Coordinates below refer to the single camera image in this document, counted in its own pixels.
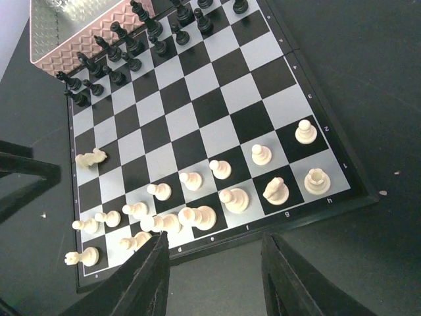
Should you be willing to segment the white chess piece corner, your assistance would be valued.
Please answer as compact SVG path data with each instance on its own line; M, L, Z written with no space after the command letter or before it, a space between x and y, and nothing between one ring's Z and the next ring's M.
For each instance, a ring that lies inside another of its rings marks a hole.
M331 186L330 177L320 168L311 169L304 179L307 192L313 195L326 193Z

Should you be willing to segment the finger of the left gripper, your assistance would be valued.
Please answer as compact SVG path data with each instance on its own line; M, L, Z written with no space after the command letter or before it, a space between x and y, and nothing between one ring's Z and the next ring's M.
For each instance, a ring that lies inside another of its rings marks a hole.
M25 145L1 141L1 179L15 185L1 195L1 222L50 190L61 181L61 167L34 159L34 150Z

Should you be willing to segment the white knight piece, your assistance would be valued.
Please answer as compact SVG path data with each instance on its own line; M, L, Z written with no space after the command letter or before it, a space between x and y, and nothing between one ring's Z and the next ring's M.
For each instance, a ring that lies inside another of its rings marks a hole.
M95 147L92 152L78 154L75 157L75 162L79 167L88 169L94 164L102 163L106 158L107 154L103 150Z

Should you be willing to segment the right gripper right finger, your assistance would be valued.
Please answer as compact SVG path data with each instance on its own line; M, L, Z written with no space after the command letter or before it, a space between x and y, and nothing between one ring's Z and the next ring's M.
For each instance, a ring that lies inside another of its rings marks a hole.
M374 314L330 282L280 234L263 234L261 271L268 315Z

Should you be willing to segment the white rook piece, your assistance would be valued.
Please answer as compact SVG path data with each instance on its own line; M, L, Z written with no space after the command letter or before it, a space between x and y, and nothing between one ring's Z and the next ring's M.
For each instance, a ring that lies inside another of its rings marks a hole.
M94 266L99 260L99 250L95 247L88 247L82 253L76 251L68 252L64 257L67 265L82 263L86 267Z

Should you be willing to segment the white pawn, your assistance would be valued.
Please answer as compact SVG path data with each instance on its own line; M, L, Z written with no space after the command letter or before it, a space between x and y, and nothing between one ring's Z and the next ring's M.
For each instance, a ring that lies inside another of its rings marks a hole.
M220 180L227 179L232 172L231 165L227 161L218 161L214 159L209 163L209 167L214 177Z

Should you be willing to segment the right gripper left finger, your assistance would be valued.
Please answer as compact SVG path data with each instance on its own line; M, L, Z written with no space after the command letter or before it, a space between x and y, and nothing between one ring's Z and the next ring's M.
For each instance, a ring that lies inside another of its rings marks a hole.
M108 280L62 315L165 315L170 278L168 233L154 235Z

